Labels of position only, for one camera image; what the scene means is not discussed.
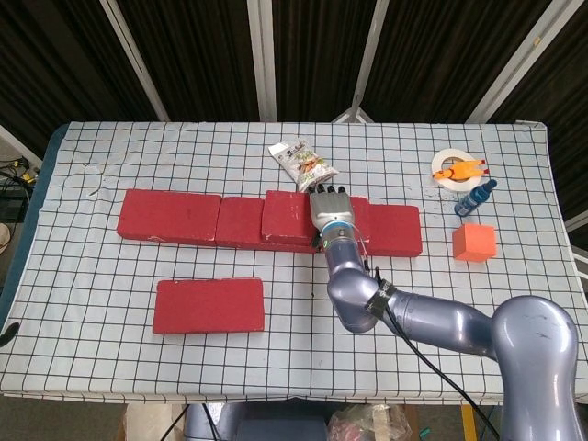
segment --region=plastic bag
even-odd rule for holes
[[[329,421],[329,441],[408,441],[412,433],[397,405],[352,406]]]
[[[339,173],[303,139],[279,142],[269,147],[269,152],[296,181],[298,191],[306,191],[308,187],[316,186]]]
[[[181,412],[181,404],[129,404],[123,420],[125,440],[159,441]],[[186,417],[183,416],[165,441],[184,440],[183,427],[185,420]]]

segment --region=white tape roll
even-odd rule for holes
[[[475,161],[475,158],[467,153],[463,152],[458,149],[445,149],[435,155],[433,158],[433,162],[431,163],[431,175],[440,171],[443,168],[443,163],[447,159],[456,158],[460,159],[461,161]],[[441,187],[445,187],[447,190],[462,192],[462,191],[470,191],[475,186],[478,186],[481,181],[481,176],[473,176],[467,181],[457,182],[453,181],[447,177],[443,179],[434,179]]]

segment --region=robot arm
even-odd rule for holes
[[[463,303],[397,290],[366,273],[354,236],[349,197],[319,186],[311,192],[314,225],[321,232],[330,280],[327,291],[341,323],[352,333],[378,320],[411,339],[452,351],[487,356],[503,377],[502,439],[584,441],[573,402],[578,335],[570,316],[539,297],[513,298],[492,318]]]

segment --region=spray bottle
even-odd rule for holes
[[[456,214],[462,218],[468,216],[473,210],[488,200],[496,184],[496,181],[491,179],[486,184],[472,188],[467,196],[456,204]]]

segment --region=chip bag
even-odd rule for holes
[[[316,154],[303,139],[282,141],[269,147],[269,152],[298,184],[298,191],[306,191],[337,172]]]

